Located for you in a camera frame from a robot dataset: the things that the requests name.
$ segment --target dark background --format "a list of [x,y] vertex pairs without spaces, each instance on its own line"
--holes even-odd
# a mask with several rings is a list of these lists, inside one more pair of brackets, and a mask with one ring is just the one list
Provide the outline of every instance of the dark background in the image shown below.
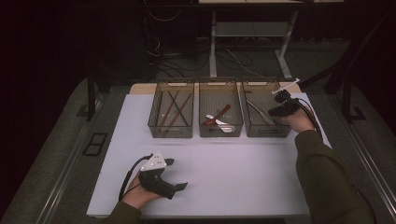
[[[389,1],[384,1],[378,5],[388,4]],[[16,3],[4,0],[1,5],[3,145],[0,147],[0,217],[61,115],[71,92],[88,71],[96,74],[100,91],[150,79],[155,71],[155,67],[149,65],[146,53],[149,36],[145,30],[148,25],[141,20],[144,12],[88,12],[75,9],[66,1]],[[347,7],[323,8],[315,13],[302,11],[293,38],[353,40],[370,30],[386,10],[386,7]],[[354,83],[396,132],[396,101],[392,99],[396,87],[395,9],[389,15],[362,52],[351,74],[359,74]],[[209,12],[186,13],[184,18],[191,25],[187,31],[177,28],[181,21],[175,21],[169,27],[156,27],[155,24],[149,27],[156,27],[154,32],[164,35],[169,45],[177,42],[178,36],[184,36],[187,43],[179,42],[180,46],[190,46],[188,42],[196,36],[208,36],[208,16],[210,18]],[[224,13],[222,16],[234,18],[234,14]]]

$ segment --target wire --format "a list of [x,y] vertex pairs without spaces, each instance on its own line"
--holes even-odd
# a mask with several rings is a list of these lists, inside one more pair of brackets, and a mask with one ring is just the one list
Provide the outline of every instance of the wire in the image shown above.
[[216,53],[216,60],[218,60],[224,67],[231,69],[231,70],[237,70],[237,71],[243,70],[243,68],[239,65],[237,68],[232,68],[232,67],[228,66],[227,64],[224,63],[224,61],[222,59],[224,59],[224,58]]
[[[198,49],[196,51],[203,51],[202,53],[209,53],[209,52],[205,52],[205,50],[209,50],[210,48],[202,48],[202,49]],[[182,58],[186,58],[188,57],[187,54],[180,52],[180,53],[171,53],[171,54],[164,54],[163,56],[169,56],[166,59],[182,59]]]
[[290,61],[288,61],[286,63],[286,65],[280,69],[276,69],[276,70],[272,70],[272,71],[268,71],[268,73],[272,73],[272,72],[282,72],[285,68],[287,68],[289,65],[291,65],[291,63],[296,60],[298,57],[301,56],[301,54],[303,54],[304,52],[306,52],[306,50],[311,46],[311,41],[308,42],[308,44],[305,46],[304,49],[302,49],[296,56],[294,56]]
[[170,66],[170,65],[167,65],[167,64],[163,64],[163,63],[160,63],[160,64],[158,64],[159,66],[165,66],[165,67],[168,67],[168,68],[171,68],[171,69],[173,69],[173,70],[175,70],[175,71],[177,71],[182,77],[185,77],[184,76],[184,74],[183,74],[183,72],[182,71],[180,71],[180,70],[178,70],[177,68],[175,68],[175,67],[172,67],[172,66]]
[[160,70],[160,71],[162,71],[162,72],[164,72],[166,75],[168,75],[169,77],[174,77],[174,76],[172,76],[170,73],[168,73],[166,70],[164,70],[164,69],[161,69],[161,68],[157,68],[158,70]]
[[237,61],[235,62],[235,57],[232,57],[232,59],[229,60],[229,59],[227,59],[227,58],[225,58],[225,57],[222,57],[220,54],[218,54],[218,55],[219,55],[220,57],[222,57],[225,61],[230,62],[230,63],[235,63],[235,64],[238,64],[238,65],[240,65],[240,63],[242,63],[242,65],[244,65],[244,66],[251,66],[251,65],[253,64],[253,60],[252,60],[246,53],[239,52],[239,51],[238,51],[238,53],[241,54],[241,55],[243,55],[243,56],[245,56],[245,57],[248,59],[248,63],[242,63],[241,60],[237,60]]
[[166,63],[171,63],[172,65],[178,67],[179,69],[181,69],[183,71],[194,72],[194,71],[198,71],[198,70],[202,69],[203,67],[205,67],[205,65],[207,64],[207,59],[208,59],[208,57],[205,57],[204,63],[202,65],[200,65],[199,67],[197,67],[197,68],[184,68],[184,67],[181,67],[180,65],[178,65],[176,63],[170,62],[169,60],[165,60],[165,62]]
[[312,109],[312,106],[307,101],[305,101],[304,99],[301,99],[301,98],[296,98],[296,99],[299,101],[303,101],[309,107],[309,109],[312,111],[312,113],[314,112],[314,110]]
[[134,187],[128,189],[128,190],[124,193],[124,195],[122,196],[122,198],[123,198],[127,193],[129,193],[131,190],[133,190],[133,189],[135,189],[135,188],[137,188],[137,187],[139,187],[139,186],[140,186],[140,183],[138,183],[136,186],[134,186]]
[[231,53],[231,55],[233,55],[233,57],[236,59],[236,61],[245,69],[245,70],[247,70],[249,73],[251,73],[251,74],[253,74],[253,75],[256,75],[256,76],[259,76],[259,77],[264,77],[263,75],[260,75],[260,74],[258,74],[258,73],[255,73],[255,72],[253,72],[253,71],[250,71],[250,70],[248,70],[243,64],[241,64],[241,62],[239,62],[239,60],[236,58],[236,56],[230,51],[230,50],[228,50],[228,49],[226,49],[229,53]]
[[[240,43],[240,42],[244,42],[244,40],[239,40],[239,41],[236,41],[236,43]],[[238,45],[236,45],[236,43],[235,42],[233,42],[233,43],[231,43],[231,45],[233,45],[232,47],[230,47],[230,46],[224,46],[225,44],[224,43],[220,43],[220,39],[216,42],[216,48],[218,47],[218,46],[220,46],[220,48],[223,48],[223,49],[249,49],[249,48],[254,48],[254,49],[257,49],[257,48],[255,48],[255,47],[259,47],[259,46],[264,46],[264,45],[267,45],[269,42],[271,42],[268,38],[266,39],[266,40],[260,40],[260,39],[257,39],[257,40],[251,40],[251,39],[249,39],[248,40],[248,42],[254,42],[253,44],[251,44],[251,45],[244,45],[244,46],[238,46]]]
[[151,17],[152,19],[154,19],[154,20],[156,20],[156,21],[172,21],[172,20],[174,20],[178,15],[180,15],[180,13],[181,13],[181,11],[177,12],[177,13],[175,14],[175,16],[173,16],[173,17],[171,17],[171,18],[169,18],[169,19],[160,19],[160,18],[157,18],[156,16],[152,15],[151,12],[149,12],[148,14],[150,15],[150,17]]
[[122,198],[123,198],[123,196],[125,195],[124,191],[125,191],[125,189],[126,189],[126,185],[127,185],[128,182],[129,182],[129,179],[131,178],[131,175],[132,175],[132,172],[134,171],[134,168],[135,168],[135,167],[137,166],[137,164],[139,164],[141,161],[149,160],[151,157],[152,157],[152,154],[150,154],[149,156],[145,156],[145,157],[140,158],[137,162],[134,163],[134,165],[132,166],[131,170],[128,171],[128,173],[126,174],[125,179],[124,179],[124,181],[123,181],[123,183],[122,183],[121,189],[120,189],[119,201],[121,201]]
[[315,118],[315,115],[313,114],[314,111],[312,110],[311,106],[309,104],[307,104],[310,107],[310,110],[311,110],[311,112],[310,112],[310,111],[308,111],[308,109],[306,109],[306,107],[304,105],[302,105],[299,102],[301,99],[299,99],[299,98],[291,99],[290,98],[290,100],[292,100],[294,103],[296,103],[305,112],[305,114],[308,116],[309,120],[312,122],[312,124],[314,124],[315,129],[317,130],[317,133],[319,134],[320,138],[323,140],[323,135],[322,135],[320,126],[317,122],[317,119]]
[[152,35],[151,37],[154,37],[154,39],[156,39],[157,40],[157,42],[158,42],[158,45],[157,45],[157,48],[155,48],[155,50],[158,50],[159,48],[160,48],[160,45],[161,45],[161,42],[160,42],[160,40],[157,38],[157,36],[155,36],[155,35]]
[[152,56],[154,56],[154,57],[160,57],[160,56],[161,56],[160,53],[158,53],[158,54],[151,53],[148,49],[146,50],[146,52],[147,52],[149,55],[152,55]]

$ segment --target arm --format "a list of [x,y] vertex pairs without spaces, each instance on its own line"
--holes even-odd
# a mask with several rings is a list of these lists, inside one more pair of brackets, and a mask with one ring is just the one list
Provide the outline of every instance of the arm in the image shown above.
[[138,224],[142,215],[140,209],[147,203],[161,198],[160,195],[145,190],[139,182],[139,173],[129,185],[127,193],[117,203],[111,214],[101,221],[101,224]]
[[282,119],[299,133],[296,170],[313,223],[373,223],[339,155],[323,144],[304,111]]

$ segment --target sleeve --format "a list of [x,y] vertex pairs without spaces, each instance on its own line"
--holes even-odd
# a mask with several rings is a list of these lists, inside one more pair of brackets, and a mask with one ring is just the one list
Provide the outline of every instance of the sleeve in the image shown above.
[[111,214],[103,219],[101,224],[138,224],[140,222],[141,211],[131,205],[118,202]]
[[323,144],[315,131],[299,133],[295,143],[297,176],[313,223],[374,223],[336,151]]

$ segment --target clear plastic bin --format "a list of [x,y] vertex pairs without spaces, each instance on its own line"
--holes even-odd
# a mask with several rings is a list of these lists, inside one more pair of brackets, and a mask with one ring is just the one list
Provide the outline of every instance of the clear plastic bin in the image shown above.
[[193,79],[161,79],[148,126],[154,138],[192,138]]
[[271,117],[268,110],[277,107],[272,91],[279,89],[273,77],[242,80],[241,101],[248,137],[287,137],[290,126]]
[[201,137],[240,136],[244,121],[233,77],[200,79],[198,120]]

